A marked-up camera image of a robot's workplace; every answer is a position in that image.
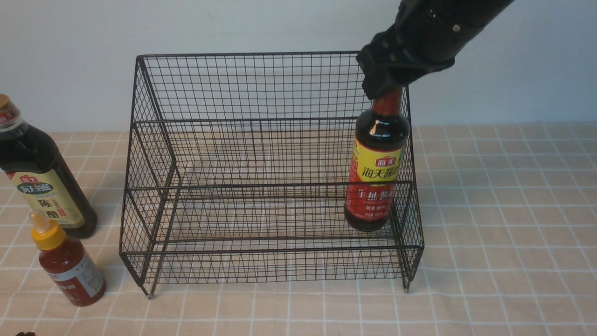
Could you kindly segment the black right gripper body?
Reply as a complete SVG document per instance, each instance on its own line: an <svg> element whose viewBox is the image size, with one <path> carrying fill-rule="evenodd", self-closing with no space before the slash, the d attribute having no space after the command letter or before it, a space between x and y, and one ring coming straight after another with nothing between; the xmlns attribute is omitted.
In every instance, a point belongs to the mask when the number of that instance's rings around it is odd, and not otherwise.
<svg viewBox="0 0 597 336"><path fill-rule="evenodd" d="M482 0L403 0L395 23L357 54L369 98L454 65L456 55L486 26Z"/></svg>

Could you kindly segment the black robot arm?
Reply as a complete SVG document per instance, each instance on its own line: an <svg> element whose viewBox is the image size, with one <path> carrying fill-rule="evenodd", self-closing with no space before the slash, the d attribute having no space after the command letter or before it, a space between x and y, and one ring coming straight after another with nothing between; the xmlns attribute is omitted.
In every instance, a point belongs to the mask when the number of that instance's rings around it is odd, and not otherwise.
<svg viewBox="0 0 597 336"><path fill-rule="evenodd" d="M454 65L509 0L403 0L395 22L357 54L369 100Z"/></svg>

